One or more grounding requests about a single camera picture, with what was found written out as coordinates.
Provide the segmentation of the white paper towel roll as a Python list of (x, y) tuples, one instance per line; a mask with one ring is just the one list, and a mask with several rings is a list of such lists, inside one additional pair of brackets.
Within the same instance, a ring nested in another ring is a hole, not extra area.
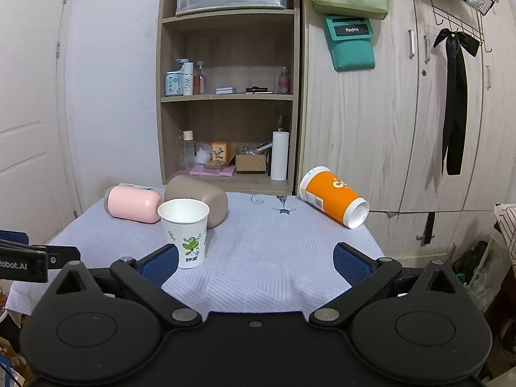
[(275, 131), (272, 139), (270, 178), (274, 181), (287, 179), (290, 133)]

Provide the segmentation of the teal fabric pouch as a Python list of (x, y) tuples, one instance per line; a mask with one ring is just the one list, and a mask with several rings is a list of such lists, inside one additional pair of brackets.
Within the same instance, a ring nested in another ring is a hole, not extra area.
[(323, 30), (336, 72), (375, 68), (374, 33), (368, 18), (325, 16)]

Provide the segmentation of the wooden shelf unit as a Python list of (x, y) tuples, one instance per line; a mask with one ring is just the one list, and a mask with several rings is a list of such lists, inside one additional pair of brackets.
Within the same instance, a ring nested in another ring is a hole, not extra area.
[[(225, 191), (290, 195), (296, 176), (300, 111), (301, 0), (281, 8), (247, 6), (178, 15), (178, 0), (160, 0), (156, 43), (156, 120), (161, 176), (184, 173), (185, 130), (197, 143), (229, 142), (233, 153), (290, 134), (287, 177), (236, 173), (213, 177)], [(164, 80), (178, 59), (201, 61), (207, 89), (199, 95), (165, 95)]]

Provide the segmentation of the small cardboard box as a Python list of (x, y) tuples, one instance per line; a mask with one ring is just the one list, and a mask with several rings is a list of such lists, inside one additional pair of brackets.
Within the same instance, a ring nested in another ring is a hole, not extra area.
[(237, 173), (265, 173), (267, 171), (267, 157), (263, 154), (236, 155), (235, 171)]

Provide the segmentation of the white door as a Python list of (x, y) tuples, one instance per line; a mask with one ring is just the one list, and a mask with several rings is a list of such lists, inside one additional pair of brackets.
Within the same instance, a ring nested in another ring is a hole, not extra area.
[(59, 135), (64, 0), (1, 0), (1, 227), (33, 244), (74, 218)]

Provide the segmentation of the geometric pattern cloth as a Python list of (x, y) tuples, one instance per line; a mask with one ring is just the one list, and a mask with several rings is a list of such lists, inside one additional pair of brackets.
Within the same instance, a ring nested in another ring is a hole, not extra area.
[(494, 214), (511, 258), (512, 266), (516, 261), (516, 205), (501, 203), (494, 206)]

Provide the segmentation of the pink tumbler cup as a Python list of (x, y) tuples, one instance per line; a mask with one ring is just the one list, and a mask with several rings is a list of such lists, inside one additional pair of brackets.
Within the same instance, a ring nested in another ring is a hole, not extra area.
[(160, 220), (157, 209), (164, 202), (154, 190), (124, 185), (109, 188), (103, 201), (111, 217), (144, 224), (155, 224)]

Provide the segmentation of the clear bottle beige cap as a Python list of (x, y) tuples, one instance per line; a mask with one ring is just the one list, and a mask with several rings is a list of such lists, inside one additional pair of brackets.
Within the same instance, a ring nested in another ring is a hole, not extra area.
[(183, 132), (184, 142), (184, 168), (191, 170), (196, 165), (195, 158), (195, 142), (192, 130), (185, 130)]

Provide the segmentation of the white lotion bottle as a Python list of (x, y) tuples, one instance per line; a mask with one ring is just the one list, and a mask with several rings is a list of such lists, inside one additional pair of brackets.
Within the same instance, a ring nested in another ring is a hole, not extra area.
[(194, 65), (189, 59), (183, 59), (181, 64), (183, 95), (193, 95), (193, 72)]

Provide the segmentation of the beige tumbler cup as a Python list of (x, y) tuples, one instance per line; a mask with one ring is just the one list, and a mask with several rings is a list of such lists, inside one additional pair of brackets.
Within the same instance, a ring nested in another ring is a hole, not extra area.
[(206, 203), (210, 208), (209, 228), (218, 226), (226, 219), (228, 198), (226, 192), (218, 186), (191, 176), (175, 176), (165, 187), (164, 199), (170, 201), (178, 198), (191, 198)]

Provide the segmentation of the orange paper cup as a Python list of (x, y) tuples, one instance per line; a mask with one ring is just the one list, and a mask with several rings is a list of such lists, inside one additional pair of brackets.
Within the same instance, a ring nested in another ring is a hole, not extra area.
[(350, 230), (361, 226), (369, 213), (369, 203), (326, 166), (308, 171), (299, 184), (299, 196), (328, 217)]

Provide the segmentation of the orange floral box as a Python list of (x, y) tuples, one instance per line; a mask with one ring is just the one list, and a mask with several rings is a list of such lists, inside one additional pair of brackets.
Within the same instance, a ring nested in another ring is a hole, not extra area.
[(231, 143), (217, 141), (212, 143), (212, 160), (218, 163), (226, 163), (231, 157)]

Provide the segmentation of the clear plastic storage bin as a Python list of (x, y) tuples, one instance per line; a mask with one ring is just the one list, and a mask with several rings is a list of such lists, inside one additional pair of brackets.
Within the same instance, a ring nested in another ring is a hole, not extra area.
[(485, 313), (490, 307), (507, 272), (511, 269), (511, 259), (500, 233), (491, 235), (471, 282), (466, 286), (468, 294), (478, 309)]

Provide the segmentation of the wooden wardrobe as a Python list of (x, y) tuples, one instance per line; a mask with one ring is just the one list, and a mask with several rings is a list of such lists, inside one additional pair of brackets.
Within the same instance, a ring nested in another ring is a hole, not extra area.
[[(462, 171), (442, 169), (447, 59), (442, 29), (478, 38), (466, 56)], [(323, 16), (303, 0), (298, 171), (326, 166), (370, 204), (366, 227), (403, 260), (460, 253), (489, 236), (515, 160), (515, 22), (510, 0), (480, 15), (458, 0), (391, 0), (372, 21), (375, 68), (337, 72)]]

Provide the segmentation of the white leaf-pattern paper cup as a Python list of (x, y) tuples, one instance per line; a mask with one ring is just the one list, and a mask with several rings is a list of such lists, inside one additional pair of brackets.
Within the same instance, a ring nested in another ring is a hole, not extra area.
[(192, 269), (204, 262), (209, 212), (206, 203), (191, 198), (173, 199), (158, 207), (167, 242), (178, 248), (179, 268)]

